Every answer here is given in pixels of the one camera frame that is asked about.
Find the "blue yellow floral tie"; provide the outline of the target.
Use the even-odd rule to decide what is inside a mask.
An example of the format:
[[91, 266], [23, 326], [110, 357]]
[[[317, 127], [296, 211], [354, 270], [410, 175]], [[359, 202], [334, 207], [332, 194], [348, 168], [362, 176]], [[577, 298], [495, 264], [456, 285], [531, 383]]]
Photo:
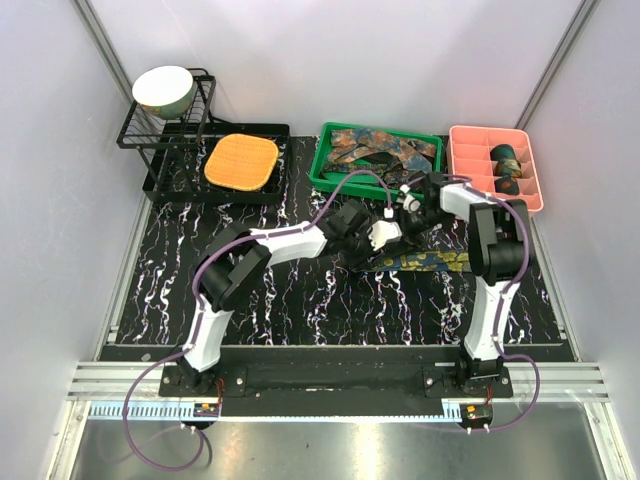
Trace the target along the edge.
[[471, 266], [466, 251], [436, 250], [380, 258], [365, 266], [361, 266], [360, 270], [367, 272], [409, 271], [470, 273]]

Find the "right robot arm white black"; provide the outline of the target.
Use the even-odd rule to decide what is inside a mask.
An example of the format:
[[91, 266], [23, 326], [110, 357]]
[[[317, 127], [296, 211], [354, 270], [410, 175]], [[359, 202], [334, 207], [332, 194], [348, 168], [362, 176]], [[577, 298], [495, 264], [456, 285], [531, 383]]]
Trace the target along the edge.
[[455, 362], [454, 384], [476, 396], [501, 377], [504, 333], [512, 300], [531, 263], [528, 207], [475, 189], [471, 179], [428, 173], [400, 187], [398, 201], [422, 221], [455, 216], [467, 224], [468, 261], [475, 275], [472, 320]]

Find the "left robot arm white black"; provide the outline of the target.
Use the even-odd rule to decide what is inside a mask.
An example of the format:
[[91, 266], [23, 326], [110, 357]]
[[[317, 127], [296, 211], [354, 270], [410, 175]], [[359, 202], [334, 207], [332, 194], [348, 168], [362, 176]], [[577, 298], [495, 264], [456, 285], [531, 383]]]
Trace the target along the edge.
[[213, 368], [233, 313], [248, 299], [268, 268], [299, 259], [338, 253], [372, 253], [366, 228], [372, 214], [350, 200], [311, 221], [273, 229], [233, 222], [218, 234], [197, 261], [192, 280], [195, 313], [183, 356], [177, 360], [181, 384], [196, 396], [215, 386]]

